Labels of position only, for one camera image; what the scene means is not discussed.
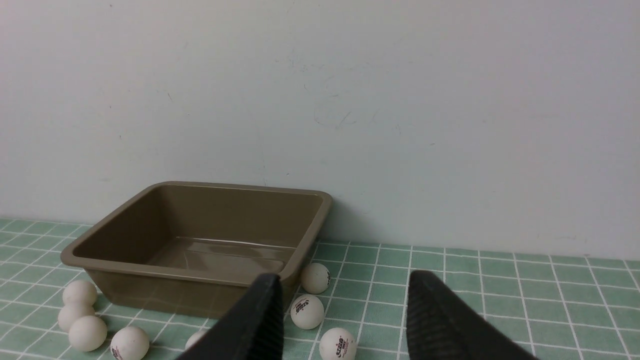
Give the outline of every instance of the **white ping pong ball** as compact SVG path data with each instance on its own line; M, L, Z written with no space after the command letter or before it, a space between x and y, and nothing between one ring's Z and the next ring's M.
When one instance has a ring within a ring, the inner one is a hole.
M300 329L313 329L324 320L324 306L316 296L302 295L291 306L291 320Z
M118 360L140 360L149 350L149 336L137 326L120 329L111 339L109 351Z
M98 298L98 291L95 285L87 280L76 280L65 288L62 292L62 302L69 305L72 302L84 302L92 306Z
M310 294L319 294L329 287L331 274L329 269L320 263L311 263L300 273L302 288Z
M320 339L323 360L354 360L357 348L353 335L342 327L328 330Z

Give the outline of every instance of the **white grout line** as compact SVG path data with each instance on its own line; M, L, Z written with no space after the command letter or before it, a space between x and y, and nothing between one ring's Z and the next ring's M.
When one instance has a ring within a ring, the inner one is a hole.
M369 291L367 292L367 298L364 301L364 310L362 311L362 319L360 319L360 327L358 328L358 334L356 335L356 344L360 343L360 336L362 335L364 318L367 315L367 307L369 307L369 298L371 297L371 288L373 288L373 279L376 277L376 269L378 267L378 260L380 259L380 249L381 249L381 245L378 246L378 252L376 253L376 263L373 265L373 271L371 272L371 283L369 284Z
M484 282L482 281L482 258L478 252L478 276L480 276L480 298L482 299L482 317L486 320L486 302L484 301Z
M515 264L516 254L513 254L513 260ZM533 343L533 333L531 332L531 324L529 323L529 315L527 314L527 304L524 301L524 293L522 292L522 283L520 282L520 272L518 271L518 265L515 264L516 279L518 279L518 289L520 290L520 298L522 299L522 308L524 309L524 320L527 324L527 331L529 332L529 341ZM531 347L533 356L536 355L536 348Z
M344 250L344 257L342 258L342 264L340 264L340 270L338 270L338 274L336 275L336 278L338 278L340 276L340 273L342 272L342 267L344 267L344 262L345 260L347 260L347 254L349 253L349 247L351 245L347 244L347 248ZM329 311L329 306L331 306L331 299L333 298L333 294L335 293L335 289L338 287L338 281L335 282L335 284L333 285L333 289L331 289L331 295L329 296L329 301L326 303L326 309L324 310L324 315L326 316L326 312ZM314 356L314 351L316 350L316 343L318 342L318 338L320 337L320 333L322 332L322 326L324 325L324 321L320 323L320 326L318 327L317 333L316 333L316 340L314 341L313 346L311 347L311 351L309 352L309 357L307 358L307 360L311 360Z
M554 278L556 279L556 286L558 287L558 291L560 292L560 301L564 307L564 312L566 313L566 319L569 322L569 327L571 328L571 333L573 334L573 340L575 341L575 347L578 350L578 355L580 355L580 360L584 360L584 356L582 355L582 349L580 348L580 343L578 343L578 336L575 334L575 329L573 328L573 324L571 321L571 315L569 315L569 308L564 301L564 294L562 292L562 287L560 287L560 282L558 281L558 276L556 275L556 268L554 268L554 262L551 259L551 255L549 255L549 263L551 264L551 271L554 273Z
M409 267L411 267L411 262L413 261L413 246L410 249L411 250L409 251ZM404 324L404 319L406 318L406 310L408 306L407 301L409 297L410 277L411 277L411 270L407 269L406 286L404 287L404 301L403 301L403 308L402 308L402 324ZM405 331L400 330L400 339L398 340L398 350L397 350L396 360L400 360L400 352L402 350L402 338L404 334L406 334L406 330Z
M629 356L629 350L627 349L627 344L625 344L625 340L622 338L622 334L620 334L620 329L618 328L618 325L616 324L616 319L614 319L613 314L611 313L611 310L609 309L609 306L607 305L607 299L605 299L604 294L602 293L602 290L600 289L599 285L598 285L598 279L596 279L596 275L593 273L593 269L591 268L591 266L589 265L589 272L591 272L591 277L593 278L593 281L595 281L596 283L596 287L598 288L598 292L600 293L600 297L602 297L602 302L604 304L604 307L606 308L609 317L611 318L611 322L613 323L613 327L616 329L616 333L618 333L618 338L620 339L620 343L622 344L622 347L625 349L625 354L627 355L627 357L630 359L631 357Z

